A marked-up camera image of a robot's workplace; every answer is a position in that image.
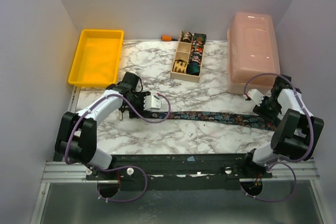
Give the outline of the navy floral necktie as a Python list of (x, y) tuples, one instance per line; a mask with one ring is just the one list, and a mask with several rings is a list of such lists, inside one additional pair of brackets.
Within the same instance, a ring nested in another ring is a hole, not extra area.
[(275, 131), (276, 127), (258, 115), (236, 114), (228, 112), (175, 111), (168, 119), (210, 121), (227, 125), (239, 125), (260, 130)]

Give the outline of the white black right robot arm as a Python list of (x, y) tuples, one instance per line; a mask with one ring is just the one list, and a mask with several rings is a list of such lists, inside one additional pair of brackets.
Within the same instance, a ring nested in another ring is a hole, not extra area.
[(257, 89), (244, 89), (244, 96), (255, 103), (253, 112), (276, 128), (269, 145), (246, 154), (241, 165), (246, 177), (264, 173), (277, 162), (298, 163), (313, 156), (324, 121), (307, 109), (291, 77), (276, 75), (270, 96)]

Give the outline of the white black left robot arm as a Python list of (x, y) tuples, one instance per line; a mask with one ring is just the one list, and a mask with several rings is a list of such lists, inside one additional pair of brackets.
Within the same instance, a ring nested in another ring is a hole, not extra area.
[(97, 127), (112, 112), (125, 109), (144, 111), (144, 99), (151, 95), (149, 91), (137, 91), (141, 78), (126, 72), (117, 84), (106, 87), (104, 93), (91, 105), (78, 112), (66, 112), (60, 122), (55, 143), (55, 152), (69, 163), (82, 163), (98, 167), (98, 173), (104, 179), (116, 175), (116, 166), (112, 156), (97, 148)]

